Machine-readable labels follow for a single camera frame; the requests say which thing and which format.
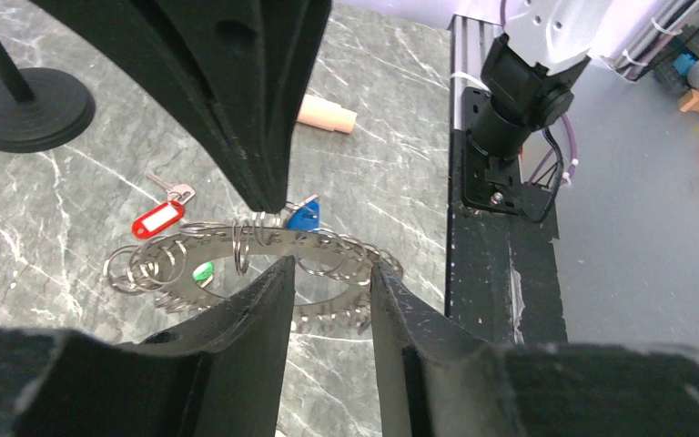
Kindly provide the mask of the black base frame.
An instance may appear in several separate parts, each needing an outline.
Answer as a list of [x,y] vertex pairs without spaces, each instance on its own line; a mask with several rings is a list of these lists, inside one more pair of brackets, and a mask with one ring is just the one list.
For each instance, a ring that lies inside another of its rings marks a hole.
[[566,342],[553,242],[555,214],[538,225],[466,206],[462,200],[465,131],[482,62],[498,25],[455,15],[451,31],[450,157],[446,316],[472,335],[512,343]]

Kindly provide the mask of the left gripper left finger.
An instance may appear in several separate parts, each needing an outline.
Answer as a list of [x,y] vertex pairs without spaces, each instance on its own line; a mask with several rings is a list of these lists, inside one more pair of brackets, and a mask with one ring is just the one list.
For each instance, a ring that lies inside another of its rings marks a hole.
[[0,436],[272,436],[295,260],[140,343],[0,329]]

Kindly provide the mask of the green key tag with key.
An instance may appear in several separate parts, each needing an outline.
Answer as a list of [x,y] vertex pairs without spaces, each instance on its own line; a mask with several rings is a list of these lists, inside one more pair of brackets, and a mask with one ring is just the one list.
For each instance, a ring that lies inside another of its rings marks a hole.
[[192,272],[192,279],[196,284],[204,289],[214,279],[215,266],[212,261],[204,262],[198,265]]

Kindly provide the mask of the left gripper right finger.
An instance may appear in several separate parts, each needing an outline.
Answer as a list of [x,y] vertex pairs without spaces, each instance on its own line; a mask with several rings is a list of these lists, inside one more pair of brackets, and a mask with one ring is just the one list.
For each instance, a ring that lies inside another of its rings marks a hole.
[[492,343],[370,277],[386,436],[699,436],[699,350],[677,344]]

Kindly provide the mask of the red key tag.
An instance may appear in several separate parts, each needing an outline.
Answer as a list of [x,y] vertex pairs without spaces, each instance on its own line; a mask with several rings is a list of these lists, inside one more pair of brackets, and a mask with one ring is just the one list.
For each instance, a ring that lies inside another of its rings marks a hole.
[[171,184],[151,172],[146,177],[165,191],[166,200],[132,223],[131,233],[137,239],[151,239],[178,223],[185,215],[186,204],[196,196],[188,184]]

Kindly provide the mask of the blue key tag with key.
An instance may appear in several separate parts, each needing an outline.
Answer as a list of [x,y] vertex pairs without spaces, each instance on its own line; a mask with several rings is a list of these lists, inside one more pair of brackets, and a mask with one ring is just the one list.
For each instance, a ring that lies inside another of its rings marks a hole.
[[319,228],[319,195],[312,194],[300,202],[286,203],[283,228],[296,231],[313,231]]

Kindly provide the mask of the pink wooden cylinder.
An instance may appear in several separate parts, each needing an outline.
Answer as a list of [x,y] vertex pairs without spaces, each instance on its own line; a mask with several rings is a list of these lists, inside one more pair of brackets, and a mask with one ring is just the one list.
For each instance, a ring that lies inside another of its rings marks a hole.
[[321,97],[305,95],[297,122],[329,132],[351,134],[356,126],[357,113]]

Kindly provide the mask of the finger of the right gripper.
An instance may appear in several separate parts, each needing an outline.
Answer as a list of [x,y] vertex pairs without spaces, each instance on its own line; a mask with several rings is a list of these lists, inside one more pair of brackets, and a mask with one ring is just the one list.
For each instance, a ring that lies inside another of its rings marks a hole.
[[262,1],[265,136],[254,171],[264,198],[254,211],[285,205],[291,141],[323,38],[330,1]]
[[214,113],[207,78],[154,1],[36,1],[113,61],[202,146],[250,209],[266,209],[250,162]]

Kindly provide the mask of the black microphone stand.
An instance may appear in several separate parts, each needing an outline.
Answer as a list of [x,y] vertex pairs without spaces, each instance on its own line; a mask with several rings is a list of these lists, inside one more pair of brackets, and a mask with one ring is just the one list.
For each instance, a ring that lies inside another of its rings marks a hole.
[[70,74],[18,68],[0,42],[0,151],[27,154],[62,146],[92,123],[96,103]]

